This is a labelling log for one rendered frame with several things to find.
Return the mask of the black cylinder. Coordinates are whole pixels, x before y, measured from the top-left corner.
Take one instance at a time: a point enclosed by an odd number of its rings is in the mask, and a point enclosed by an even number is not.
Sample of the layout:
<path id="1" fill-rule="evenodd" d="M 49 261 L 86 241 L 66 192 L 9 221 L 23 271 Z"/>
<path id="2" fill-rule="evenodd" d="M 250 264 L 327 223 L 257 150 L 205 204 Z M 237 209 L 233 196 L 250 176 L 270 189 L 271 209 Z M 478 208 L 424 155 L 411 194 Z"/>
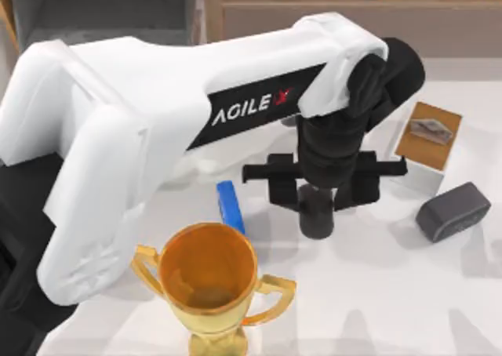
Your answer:
<path id="1" fill-rule="evenodd" d="M 321 240 L 333 233 L 333 194 L 309 183 L 299 189 L 299 224 L 302 234 Z"/>

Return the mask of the blue block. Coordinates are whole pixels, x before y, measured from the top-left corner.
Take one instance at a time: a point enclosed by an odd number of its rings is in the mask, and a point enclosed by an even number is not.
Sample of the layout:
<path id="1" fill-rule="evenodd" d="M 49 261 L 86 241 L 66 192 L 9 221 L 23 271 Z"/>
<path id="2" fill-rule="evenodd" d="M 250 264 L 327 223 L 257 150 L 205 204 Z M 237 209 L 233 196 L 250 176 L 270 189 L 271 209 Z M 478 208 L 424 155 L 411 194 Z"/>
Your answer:
<path id="1" fill-rule="evenodd" d="M 222 222 L 233 227 L 241 234 L 246 234 L 238 197 L 232 181 L 220 181 L 216 185 L 216 195 Z"/>

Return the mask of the white box with brown top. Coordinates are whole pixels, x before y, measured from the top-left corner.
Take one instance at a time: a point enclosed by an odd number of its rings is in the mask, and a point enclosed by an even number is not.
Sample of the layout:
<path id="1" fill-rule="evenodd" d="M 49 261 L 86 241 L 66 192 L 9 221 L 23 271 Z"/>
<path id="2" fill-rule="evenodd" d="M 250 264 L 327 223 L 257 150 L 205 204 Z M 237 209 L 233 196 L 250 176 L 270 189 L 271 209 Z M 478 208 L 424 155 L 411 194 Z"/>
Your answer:
<path id="1" fill-rule="evenodd" d="M 453 132 L 453 137 L 446 145 L 441 145 L 415 136 L 409 131 L 409 121 L 412 118 L 436 119 Z M 389 159 L 398 161 L 404 157 L 408 167 L 406 175 L 396 176 L 393 181 L 421 194 L 436 195 L 446 175 L 461 122 L 460 114 L 424 102 L 416 103 L 388 149 Z"/>

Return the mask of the dark grey speaker box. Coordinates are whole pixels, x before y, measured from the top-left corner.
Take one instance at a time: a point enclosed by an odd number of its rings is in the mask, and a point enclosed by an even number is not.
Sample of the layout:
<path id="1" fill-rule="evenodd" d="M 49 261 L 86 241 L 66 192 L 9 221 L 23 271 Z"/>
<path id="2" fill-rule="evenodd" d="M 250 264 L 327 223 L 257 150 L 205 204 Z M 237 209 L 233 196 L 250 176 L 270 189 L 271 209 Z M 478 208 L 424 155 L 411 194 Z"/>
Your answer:
<path id="1" fill-rule="evenodd" d="M 479 223 L 492 203 L 472 182 L 466 182 L 425 202 L 415 221 L 425 238 L 437 243 Z"/>

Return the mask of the grey stone piece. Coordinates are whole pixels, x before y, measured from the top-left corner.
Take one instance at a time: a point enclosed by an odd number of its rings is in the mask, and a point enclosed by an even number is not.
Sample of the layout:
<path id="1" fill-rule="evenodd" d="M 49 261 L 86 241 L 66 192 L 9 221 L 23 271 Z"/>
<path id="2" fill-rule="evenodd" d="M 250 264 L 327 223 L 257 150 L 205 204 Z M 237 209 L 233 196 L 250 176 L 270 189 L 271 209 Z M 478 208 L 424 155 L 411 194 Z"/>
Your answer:
<path id="1" fill-rule="evenodd" d="M 425 140 L 446 145 L 453 137 L 453 132 L 440 121 L 433 118 L 412 118 L 409 131 Z"/>

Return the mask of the gold trophy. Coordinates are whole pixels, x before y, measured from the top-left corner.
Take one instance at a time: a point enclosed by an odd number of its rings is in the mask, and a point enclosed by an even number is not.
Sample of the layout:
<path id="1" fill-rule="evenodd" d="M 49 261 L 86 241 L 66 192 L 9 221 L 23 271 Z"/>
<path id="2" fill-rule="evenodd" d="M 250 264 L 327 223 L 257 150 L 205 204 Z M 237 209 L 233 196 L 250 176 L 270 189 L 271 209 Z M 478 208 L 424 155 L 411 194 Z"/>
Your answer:
<path id="1" fill-rule="evenodd" d="M 138 245 L 131 267 L 190 332 L 189 356 L 246 356 L 246 326 L 276 319 L 293 302 L 296 282 L 258 275 L 255 249 L 223 223 L 197 223 L 162 251 Z"/>

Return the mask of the grey cabinet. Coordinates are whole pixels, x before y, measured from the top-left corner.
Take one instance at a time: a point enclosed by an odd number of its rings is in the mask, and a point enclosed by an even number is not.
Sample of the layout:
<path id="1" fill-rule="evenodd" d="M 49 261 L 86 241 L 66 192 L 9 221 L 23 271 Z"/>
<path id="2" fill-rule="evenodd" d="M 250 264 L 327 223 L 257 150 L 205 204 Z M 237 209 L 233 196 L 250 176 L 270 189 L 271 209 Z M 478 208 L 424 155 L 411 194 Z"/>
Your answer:
<path id="1" fill-rule="evenodd" d="M 67 44 L 133 36 L 188 45 L 198 0 L 0 0 L 20 49 L 62 39 Z"/>

